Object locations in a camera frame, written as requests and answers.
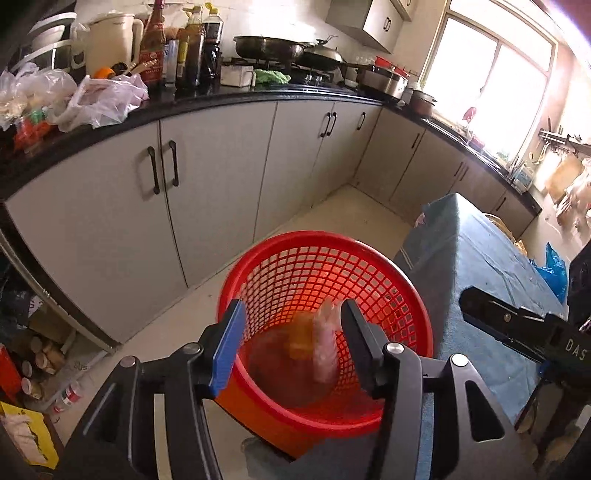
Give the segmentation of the dark brown pot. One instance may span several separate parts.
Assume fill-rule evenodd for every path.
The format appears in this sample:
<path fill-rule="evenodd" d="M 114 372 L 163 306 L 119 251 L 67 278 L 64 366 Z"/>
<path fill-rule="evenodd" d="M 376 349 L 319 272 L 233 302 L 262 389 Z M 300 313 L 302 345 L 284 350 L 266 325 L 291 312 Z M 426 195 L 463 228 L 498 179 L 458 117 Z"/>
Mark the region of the dark brown pot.
<path fill-rule="evenodd" d="M 431 118 L 437 100 L 430 94 L 421 90 L 415 90 L 410 100 L 411 110 L 423 118 Z"/>

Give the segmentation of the red plastic mesh basket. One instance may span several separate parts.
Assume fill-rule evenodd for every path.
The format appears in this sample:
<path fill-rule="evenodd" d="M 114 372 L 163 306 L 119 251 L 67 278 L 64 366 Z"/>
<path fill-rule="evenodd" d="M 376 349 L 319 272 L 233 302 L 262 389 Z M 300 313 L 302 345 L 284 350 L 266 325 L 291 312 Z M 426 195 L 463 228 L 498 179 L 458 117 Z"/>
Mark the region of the red plastic mesh basket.
<path fill-rule="evenodd" d="M 219 308 L 234 299 L 245 304 L 245 330 L 217 402 L 290 457 L 379 426 L 383 404 L 363 392 L 342 330 L 346 300 L 389 340 L 434 353 L 429 314 L 412 282 L 346 236 L 296 231 L 260 242 L 229 271 Z"/>

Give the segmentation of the red label sauce bottle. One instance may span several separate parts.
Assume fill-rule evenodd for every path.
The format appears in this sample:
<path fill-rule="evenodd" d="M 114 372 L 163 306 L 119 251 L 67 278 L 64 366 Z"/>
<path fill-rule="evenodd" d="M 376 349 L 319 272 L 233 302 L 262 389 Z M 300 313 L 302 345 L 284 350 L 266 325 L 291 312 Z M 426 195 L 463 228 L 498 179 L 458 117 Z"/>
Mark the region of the red label sauce bottle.
<path fill-rule="evenodd" d="M 140 73 L 140 77 L 149 89 L 158 87 L 162 78 L 166 44 L 163 8 L 163 0 L 154 1 L 140 44 L 139 63 L 146 66 Z"/>

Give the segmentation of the lidded steel pan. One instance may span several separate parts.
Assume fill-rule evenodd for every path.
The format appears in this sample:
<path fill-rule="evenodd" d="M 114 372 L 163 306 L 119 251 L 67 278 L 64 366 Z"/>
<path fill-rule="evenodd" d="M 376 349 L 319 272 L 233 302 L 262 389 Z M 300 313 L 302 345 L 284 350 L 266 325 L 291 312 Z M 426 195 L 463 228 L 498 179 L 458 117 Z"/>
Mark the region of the lidded steel pan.
<path fill-rule="evenodd" d="M 304 43 L 303 53 L 295 63 L 304 68 L 324 72 L 338 70 L 346 61 L 338 50 L 327 46 L 331 39 L 332 36 L 329 36 L 327 39 L 318 39 L 315 43 Z"/>

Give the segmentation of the pink orange trash wrapper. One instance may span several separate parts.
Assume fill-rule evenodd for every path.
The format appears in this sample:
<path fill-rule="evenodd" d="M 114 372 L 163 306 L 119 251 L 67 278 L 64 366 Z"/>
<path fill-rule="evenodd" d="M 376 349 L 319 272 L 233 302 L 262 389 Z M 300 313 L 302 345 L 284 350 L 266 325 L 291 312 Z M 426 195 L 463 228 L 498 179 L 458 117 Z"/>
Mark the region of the pink orange trash wrapper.
<path fill-rule="evenodd" d="M 338 373 L 337 334 L 342 332 L 342 301 L 325 297 L 315 312 L 295 312 L 288 324 L 291 360 L 310 362 L 315 382 L 329 384 Z"/>

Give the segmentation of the dark soy sauce bottle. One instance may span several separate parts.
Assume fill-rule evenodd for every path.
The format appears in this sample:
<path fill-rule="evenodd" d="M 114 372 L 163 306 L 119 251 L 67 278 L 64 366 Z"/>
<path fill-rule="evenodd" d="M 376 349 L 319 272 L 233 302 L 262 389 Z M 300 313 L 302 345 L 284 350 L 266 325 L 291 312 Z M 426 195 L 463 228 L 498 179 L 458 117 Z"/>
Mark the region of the dark soy sauce bottle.
<path fill-rule="evenodd" d="M 201 55 L 200 83 L 211 85 L 221 76 L 221 38 L 224 22 L 218 9 L 206 2 L 208 15 L 204 19 L 204 49 Z"/>

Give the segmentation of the white electric kettle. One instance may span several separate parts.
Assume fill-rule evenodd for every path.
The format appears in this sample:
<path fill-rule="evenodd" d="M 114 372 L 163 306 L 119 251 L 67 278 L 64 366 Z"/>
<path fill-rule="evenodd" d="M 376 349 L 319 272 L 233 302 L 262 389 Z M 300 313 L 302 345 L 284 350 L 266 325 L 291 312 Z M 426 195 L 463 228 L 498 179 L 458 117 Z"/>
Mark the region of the white electric kettle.
<path fill-rule="evenodd" d="M 143 23 L 132 14 L 107 13 L 89 23 L 85 46 L 86 73 L 117 63 L 137 62 L 143 36 Z"/>

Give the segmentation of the yellow box on shelf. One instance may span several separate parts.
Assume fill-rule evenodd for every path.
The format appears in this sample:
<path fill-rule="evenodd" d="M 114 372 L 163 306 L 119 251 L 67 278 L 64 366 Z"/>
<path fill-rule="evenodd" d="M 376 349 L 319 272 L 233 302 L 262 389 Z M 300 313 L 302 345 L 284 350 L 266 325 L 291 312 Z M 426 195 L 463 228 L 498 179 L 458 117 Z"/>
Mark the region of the yellow box on shelf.
<path fill-rule="evenodd" d="M 2 402 L 1 425 L 29 465 L 55 469 L 59 455 L 42 413 Z"/>

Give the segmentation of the black wok on stove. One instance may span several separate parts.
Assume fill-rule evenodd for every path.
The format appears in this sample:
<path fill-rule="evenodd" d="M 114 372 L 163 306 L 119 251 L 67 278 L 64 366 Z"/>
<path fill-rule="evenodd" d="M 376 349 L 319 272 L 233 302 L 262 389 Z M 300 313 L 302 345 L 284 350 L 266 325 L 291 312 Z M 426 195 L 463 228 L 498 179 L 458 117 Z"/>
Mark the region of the black wok on stove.
<path fill-rule="evenodd" d="M 233 38 L 235 52 L 243 59 L 291 64 L 304 54 L 304 45 L 287 39 L 239 35 Z"/>

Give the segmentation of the blue plastic bag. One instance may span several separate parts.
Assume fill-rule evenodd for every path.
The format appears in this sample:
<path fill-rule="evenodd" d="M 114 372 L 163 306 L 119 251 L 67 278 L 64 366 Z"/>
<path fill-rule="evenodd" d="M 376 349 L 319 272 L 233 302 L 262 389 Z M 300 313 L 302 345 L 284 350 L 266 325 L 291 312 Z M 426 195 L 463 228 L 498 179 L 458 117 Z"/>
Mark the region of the blue plastic bag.
<path fill-rule="evenodd" d="M 568 290 L 568 274 L 565 261 L 547 242 L 545 246 L 545 264 L 540 266 L 534 259 L 530 263 L 540 274 L 561 304 L 564 304 Z"/>

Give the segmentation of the steel rice cooker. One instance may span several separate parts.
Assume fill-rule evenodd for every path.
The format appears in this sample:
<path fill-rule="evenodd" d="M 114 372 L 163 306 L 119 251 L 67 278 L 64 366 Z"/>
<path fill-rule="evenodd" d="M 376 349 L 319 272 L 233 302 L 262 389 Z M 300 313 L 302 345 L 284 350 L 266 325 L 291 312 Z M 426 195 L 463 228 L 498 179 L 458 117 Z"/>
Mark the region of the steel rice cooker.
<path fill-rule="evenodd" d="M 362 90 L 379 92 L 401 100 L 408 85 L 408 79 L 376 65 L 362 65 L 358 68 L 356 83 Z"/>

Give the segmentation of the white plastic bag on counter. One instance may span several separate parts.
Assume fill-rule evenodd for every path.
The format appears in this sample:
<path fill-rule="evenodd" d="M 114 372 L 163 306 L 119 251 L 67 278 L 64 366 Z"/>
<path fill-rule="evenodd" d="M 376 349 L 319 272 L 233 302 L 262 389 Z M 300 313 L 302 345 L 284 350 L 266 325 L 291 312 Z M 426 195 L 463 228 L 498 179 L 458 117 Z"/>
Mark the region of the white plastic bag on counter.
<path fill-rule="evenodd" d="M 117 125 L 148 99 L 139 74 L 111 79 L 86 76 L 64 107 L 47 111 L 47 121 L 63 133 L 85 125 L 92 129 Z"/>

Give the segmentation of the green cleaning cloth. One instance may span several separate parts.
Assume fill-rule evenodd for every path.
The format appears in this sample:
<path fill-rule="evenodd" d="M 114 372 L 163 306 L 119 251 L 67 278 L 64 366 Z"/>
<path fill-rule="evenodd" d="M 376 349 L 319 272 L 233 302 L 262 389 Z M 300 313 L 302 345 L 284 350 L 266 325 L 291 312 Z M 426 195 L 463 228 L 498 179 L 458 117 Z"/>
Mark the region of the green cleaning cloth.
<path fill-rule="evenodd" d="M 276 70 L 261 70 L 253 71 L 256 77 L 256 86 L 259 85 L 287 85 L 290 83 L 291 77 L 289 74 L 281 73 Z"/>

